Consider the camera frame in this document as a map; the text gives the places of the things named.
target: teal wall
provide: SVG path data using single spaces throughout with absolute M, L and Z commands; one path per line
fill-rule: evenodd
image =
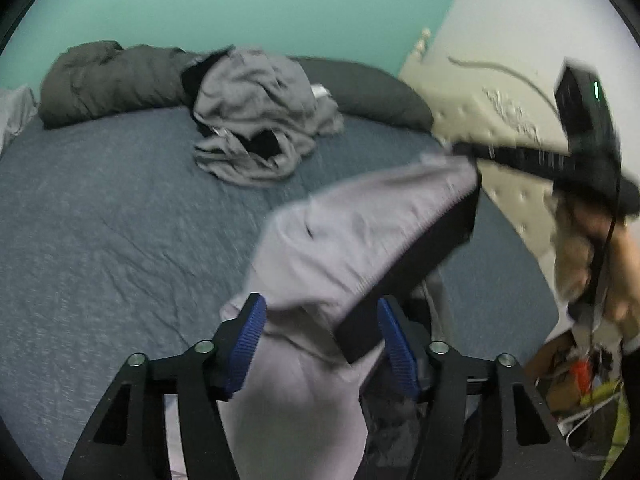
M 116 40 L 207 51 L 233 43 L 397 73 L 453 0 L 37 0 L 0 56 L 0 86 L 37 91 L 70 46 Z

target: orange object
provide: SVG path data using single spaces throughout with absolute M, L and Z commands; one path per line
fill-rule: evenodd
M 576 361 L 569 372 L 575 377 L 580 393 L 586 395 L 591 389 L 591 364 L 586 359 Z

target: black cable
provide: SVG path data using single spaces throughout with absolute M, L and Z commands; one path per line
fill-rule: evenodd
M 540 97 L 542 97 L 545 101 L 546 104 L 549 105 L 549 108 L 551 108 L 551 111 L 556 115 L 556 117 L 559 119 L 560 118 L 560 114 L 558 113 L 558 108 L 553 104 L 553 102 L 551 101 L 551 99 L 549 99 L 549 97 L 546 95 L 546 92 L 543 91 L 540 86 L 538 86 L 536 83 L 534 83 L 530 78 L 528 78 L 527 76 L 525 76 L 524 74 L 521 74 L 520 72 L 514 70 L 513 68 L 510 68 L 506 65 L 503 65 L 502 63 L 496 63 L 493 61 L 465 61 L 465 60 L 461 60 L 461 59 L 456 59 L 452 56 L 449 56 L 447 59 L 449 59 L 449 62 L 464 67 L 464 68 L 487 68 L 489 70 L 497 70 L 498 72 L 503 72 L 505 74 L 508 74 L 510 76 L 513 76 L 516 79 L 519 79 L 520 81 L 522 81 L 525 85 L 529 86 L 535 93 L 537 93 Z
M 602 268 L 604 267 L 604 263 L 605 261 L 607 261 L 607 251 L 609 251 L 609 246 L 611 245 L 611 239 L 613 238 L 613 232 L 616 229 L 616 223 L 618 222 L 618 213 L 620 210 L 620 181 L 622 180 L 622 162 L 620 163 L 619 167 L 618 167 L 618 175 L 616 178 L 616 199 L 614 200 L 614 210 L 612 211 L 612 215 L 611 215 L 611 224 L 609 225 L 609 232 L 607 233 L 607 238 L 604 241 L 604 245 L 602 246 L 602 261 L 598 262 L 598 267 L 596 269 L 594 269 L 592 275 L 591 275 L 591 279 L 592 280 L 596 280 L 595 283 L 598 283 L 600 281 L 600 275 L 602 274 Z M 593 353 L 593 332 L 596 330 L 596 316 L 595 316 L 595 309 L 596 309 L 596 305 L 594 302 L 593 305 L 593 315 L 591 316 L 591 330 L 589 332 L 589 355 L 588 355 L 588 359 L 589 362 L 591 363 L 591 354 Z M 593 403 L 593 380 L 595 378 L 595 373 L 594 370 L 591 370 L 590 373 L 590 384 L 589 384 L 589 406 L 591 408 L 591 413 L 587 416 L 587 418 L 590 418 L 591 416 L 593 416 L 593 413 L 595 412 L 594 409 L 594 403 Z M 584 460 L 589 460 L 589 458 L 587 458 L 586 456 L 582 456 L 580 452 L 574 452 L 574 456 L 576 458 L 581 458 Z

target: dark gray pillow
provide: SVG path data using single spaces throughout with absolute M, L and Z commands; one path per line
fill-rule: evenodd
M 391 74 L 353 61 L 291 57 L 309 82 L 331 92 L 343 114 L 412 130 L 430 131 L 433 115 L 427 103 Z

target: metal screw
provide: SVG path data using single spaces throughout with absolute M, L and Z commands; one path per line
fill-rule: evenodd
M 131 354 L 129 359 L 127 359 L 127 364 L 129 366 L 140 366 L 145 361 L 146 356 L 144 354 Z
M 196 346 L 194 349 L 198 354 L 208 354 L 215 347 L 216 346 L 211 341 L 209 341 L 208 339 L 205 339 L 204 341 L 200 341 L 199 343 L 196 343 Z
M 429 345 L 429 349 L 434 354 L 444 355 L 449 351 L 449 345 L 444 341 L 434 341 Z
M 500 355 L 498 355 L 498 362 L 502 366 L 506 366 L 507 368 L 511 368 L 512 366 L 515 366 L 516 363 L 517 363 L 516 358 L 514 356 L 512 356 L 511 354 L 500 354 Z

